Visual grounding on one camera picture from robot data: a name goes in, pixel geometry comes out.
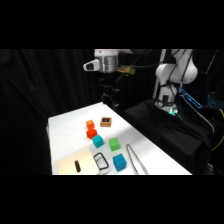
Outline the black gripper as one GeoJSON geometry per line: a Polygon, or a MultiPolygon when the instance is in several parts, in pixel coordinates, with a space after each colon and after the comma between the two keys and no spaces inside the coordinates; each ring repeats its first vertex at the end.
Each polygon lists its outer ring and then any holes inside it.
{"type": "MultiPolygon", "coordinates": [[[[106,97],[113,97],[118,90],[116,88],[113,88],[111,85],[99,85],[99,90],[100,90],[100,96],[103,97],[103,104],[108,106],[108,100],[106,97]]],[[[112,98],[112,104],[113,108],[117,108],[117,101],[116,98],[112,98]]]]}

